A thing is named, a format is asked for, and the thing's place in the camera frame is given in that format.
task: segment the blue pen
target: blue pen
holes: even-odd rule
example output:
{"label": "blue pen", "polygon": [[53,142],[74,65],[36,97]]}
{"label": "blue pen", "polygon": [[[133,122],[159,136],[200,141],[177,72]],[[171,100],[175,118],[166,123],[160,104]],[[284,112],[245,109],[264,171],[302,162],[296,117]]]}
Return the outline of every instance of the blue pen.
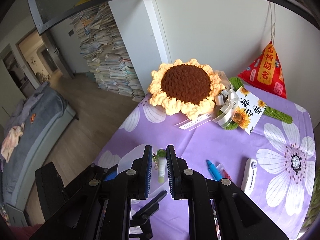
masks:
{"label": "blue pen", "polygon": [[214,166],[211,161],[207,160],[207,165],[208,165],[208,170],[210,172],[210,174],[217,180],[219,181],[220,179],[222,179],[222,176],[220,174],[220,172],[217,170],[216,166]]}

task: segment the pink label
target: pink label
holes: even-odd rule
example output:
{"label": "pink label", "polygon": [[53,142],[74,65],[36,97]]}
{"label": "pink label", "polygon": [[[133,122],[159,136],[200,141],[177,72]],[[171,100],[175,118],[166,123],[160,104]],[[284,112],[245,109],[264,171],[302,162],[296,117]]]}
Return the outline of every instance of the pink label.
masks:
{"label": "pink label", "polygon": [[282,94],[282,90],[283,90],[283,85],[281,85],[280,83],[276,82],[275,87],[273,88],[273,92],[281,95]]}
{"label": "pink label", "polygon": [[256,75],[256,70],[253,69],[253,70],[251,71],[251,74],[250,74],[250,81],[253,82],[255,75]]}

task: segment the pile of documents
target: pile of documents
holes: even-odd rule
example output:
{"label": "pile of documents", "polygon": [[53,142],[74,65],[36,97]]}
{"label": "pile of documents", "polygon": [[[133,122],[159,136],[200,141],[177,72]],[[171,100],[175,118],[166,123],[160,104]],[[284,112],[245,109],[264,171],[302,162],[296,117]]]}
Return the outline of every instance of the pile of documents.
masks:
{"label": "pile of documents", "polygon": [[141,101],[145,94],[108,3],[83,10],[72,18],[81,55],[98,86]]}

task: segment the floral tablecloth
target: floral tablecloth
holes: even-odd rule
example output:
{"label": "floral tablecloth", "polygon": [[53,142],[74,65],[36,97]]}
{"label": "floral tablecloth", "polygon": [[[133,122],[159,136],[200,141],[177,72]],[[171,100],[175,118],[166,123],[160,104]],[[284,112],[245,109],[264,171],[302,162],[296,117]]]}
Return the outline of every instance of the floral tablecloth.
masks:
{"label": "floral tablecloth", "polygon": [[[207,122],[193,130],[174,126],[186,119],[182,113],[167,116],[162,107],[148,103],[149,95],[134,109],[103,148],[95,163],[112,167],[140,144],[166,148],[173,144],[188,167],[211,176],[206,160],[222,163],[240,187],[248,158],[258,161],[251,199],[287,234],[295,239],[307,213],[315,176],[315,143],[308,112],[286,99],[246,86],[267,105],[293,118],[288,125],[263,115],[253,132],[224,130]],[[138,210],[144,201],[132,205]],[[174,201],[171,195],[160,202],[150,219],[153,239],[188,239],[188,201]]]}

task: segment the orange object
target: orange object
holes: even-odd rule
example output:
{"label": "orange object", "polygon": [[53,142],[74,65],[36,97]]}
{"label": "orange object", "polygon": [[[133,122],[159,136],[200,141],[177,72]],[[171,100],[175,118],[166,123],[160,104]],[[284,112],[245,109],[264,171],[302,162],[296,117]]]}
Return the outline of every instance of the orange object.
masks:
{"label": "orange object", "polygon": [[254,87],[287,98],[281,64],[271,41],[238,77]]}
{"label": "orange object", "polygon": [[33,114],[30,118],[30,122],[33,123],[33,121],[35,120],[36,114]]}

